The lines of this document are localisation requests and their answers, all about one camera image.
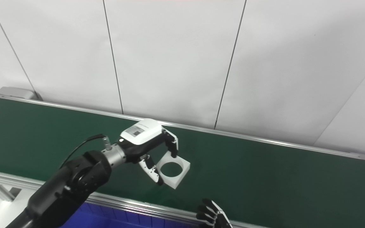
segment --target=label sticker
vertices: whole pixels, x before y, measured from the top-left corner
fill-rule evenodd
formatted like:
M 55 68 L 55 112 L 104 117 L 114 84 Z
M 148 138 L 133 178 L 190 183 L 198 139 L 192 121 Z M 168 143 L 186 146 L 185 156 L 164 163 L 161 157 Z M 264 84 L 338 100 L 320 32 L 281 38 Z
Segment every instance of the label sticker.
M 133 125 L 132 127 L 129 127 L 125 130 L 126 133 L 130 134 L 133 137 L 138 136 L 140 133 L 142 133 L 144 130 L 138 126 Z

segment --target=white square block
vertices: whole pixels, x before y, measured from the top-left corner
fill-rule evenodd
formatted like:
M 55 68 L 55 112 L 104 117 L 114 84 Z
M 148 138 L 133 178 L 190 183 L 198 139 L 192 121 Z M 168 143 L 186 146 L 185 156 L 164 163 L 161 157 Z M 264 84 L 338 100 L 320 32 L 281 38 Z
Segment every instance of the white square block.
M 161 167 L 169 162 L 174 162 L 177 163 L 178 165 L 181 166 L 182 168 L 182 172 L 178 175 L 178 176 L 166 176 L 161 172 Z M 191 163 L 187 162 L 186 160 L 182 159 L 181 157 L 176 157 L 173 158 L 171 157 L 171 152 L 167 151 L 165 153 L 165 155 L 159 160 L 159 162 L 157 163 L 157 168 L 158 168 L 158 173 L 160 174 L 161 178 L 163 178 L 164 183 L 167 184 L 168 186 L 176 189 L 177 186 L 180 184 L 180 182 L 183 180 L 184 176 L 187 174 L 188 170 L 189 170 L 189 166 Z

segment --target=white wall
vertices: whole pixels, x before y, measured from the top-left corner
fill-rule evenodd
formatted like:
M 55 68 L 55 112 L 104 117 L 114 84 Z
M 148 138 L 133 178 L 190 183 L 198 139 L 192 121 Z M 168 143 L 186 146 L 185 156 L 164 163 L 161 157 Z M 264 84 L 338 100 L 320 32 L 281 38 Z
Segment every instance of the white wall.
M 46 101 L 365 151 L 365 1 L 246 1 L 241 21 L 244 5 L 0 0 L 27 74 L 0 28 L 0 87 L 31 82 Z

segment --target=wall panel seam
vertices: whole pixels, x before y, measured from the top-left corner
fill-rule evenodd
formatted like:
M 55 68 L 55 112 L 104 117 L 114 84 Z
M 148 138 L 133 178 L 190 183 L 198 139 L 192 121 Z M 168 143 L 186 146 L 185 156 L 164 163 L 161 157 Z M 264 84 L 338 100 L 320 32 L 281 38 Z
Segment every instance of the wall panel seam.
M 9 46 L 11 47 L 11 49 L 12 49 L 12 51 L 13 51 L 13 53 L 14 53 L 14 55 L 15 55 L 16 59 L 18 60 L 19 65 L 21 66 L 23 73 L 25 74 L 26 78 L 28 79 L 30 86 L 32 87 L 33 91 L 35 92 L 36 97 L 40 99 L 40 97 L 39 97 L 38 93 L 37 93 L 37 92 L 36 92 L 36 90 L 35 90 L 35 87 L 33 86 L 32 82 L 31 82 L 31 81 L 30 81 L 30 79 L 29 79 L 28 74 L 27 74 L 27 73 L 26 73 L 26 71 L 25 71 L 25 68 L 24 68 L 24 67 L 23 67 L 23 65 L 22 65 L 22 62 L 20 61 L 20 59 L 19 59 L 18 55 L 16 54 L 16 51 L 15 51 L 15 49 L 13 48 L 13 45 L 12 45 L 12 43 L 10 42 L 10 40 L 9 40 L 9 38 L 8 38 L 8 35 L 6 34 L 6 32 L 5 32 L 5 30 L 4 30 L 3 25 L 1 24 L 1 22 L 0 22 L 0 27 L 1 27 L 1 30 L 3 31 L 3 33 L 4 33 L 4 36 L 5 36 L 6 40 L 7 40 L 7 41 L 8 41 L 8 43 L 9 43 Z
M 213 129 L 216 129 L 216 124 L 218 122 L 219 112 L 221 110 L 222 101 L 223 101 L 223 95 L 225 94 L 225 89 L 226 89 L 226 84 L 227 84 L 227 77 L 229 76 L 230 67 L 232 66 L 232 59 L 233 59 L 234 51 L 235 51 L 236 44 L 237 44 L 237 38 L 238 38 L 239 32 L 240 32 L 240 26 L 242 25 L 243 14 L 245 13 L 246 3 L 247 3 L 247 0 L 245 0 L 245 4 L 243 5 L 242 15 L 240 17 L 239 27 L 237 29 L 237 34 L 236 34 L 236 38 L 235 38 L 234 45 L 233 45 L 232 56 L 230 57 L 229 67 L 227 68 L 227 74 L 226 74 L 225 84 L 223 85 L 221 101 L 219 102 L 219 108 L 218 108 L 218 112 L 216 114 L 215 125 L 214 125 Z
M 116 72 L 115 56 L 113 54 L 113 46 L 112 46 L 111 32 L 110 32 L 110 29 L 109 29 L 108 17 L 107 17 L 107 12 L 106 12 L 106 7 L 105 7 L 105 0 L 102 0 L 102 3 L 103 3 L 103 6 L 104 6 L 105 20 L 106 20 L 107 29 L 108 29 L 109 42 L 110 42 L 110 45 L 111 45 L 112 61 L 113 61 L 113 68 L 115 69 L 116 84 L 118 86 L 120 109 L 121 109 L 122 114 L 123 114 L 122 98 L 120 96 L 118 73 Z
M 347 104 L 347 102 L 349 102 L 350 98 L 354 95 L 354 93 L 357 91 L 357 89 L 360 87 L 360 85 L 364 82 L 364 80 L 365 80 L 365 76 L 360 81 L 359 85 L 356 86 L 356 89 L 350 94 L 349 98 L 347 98 L 347 100 L 343 103 L 342 107 L 339 108 L 339 111 L 337 111 L 337 113 L 333 116 L 332 120 L 330 120 L 330 122 L 327 124 L 327 126 L 325 127 L 325 129 L 323 129 L 323 131 L 317 137 L 317 139 L 315 140 L 315 142 L 313 143 L 313 145 L 315 145 L 316 142 L 320 139 L 320 137 L 323 135 L 323 133 L 326 131 L 326 129 L 329 127 L 329 125 L 333 122 L 333 120 L 336 118 L 336 116 L 340 113 L 340 111 L 343 109 L 343 107 Z

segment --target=table leg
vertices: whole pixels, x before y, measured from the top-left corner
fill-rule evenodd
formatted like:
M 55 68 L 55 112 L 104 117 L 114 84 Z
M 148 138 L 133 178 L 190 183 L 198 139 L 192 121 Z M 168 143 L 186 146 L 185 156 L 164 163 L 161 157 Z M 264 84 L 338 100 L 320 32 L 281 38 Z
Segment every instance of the table leg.
M 0 185 L 0 198 L 4 201 L 13 202 L 21 189 L 12 187 L 7 190 L 4 186 Z

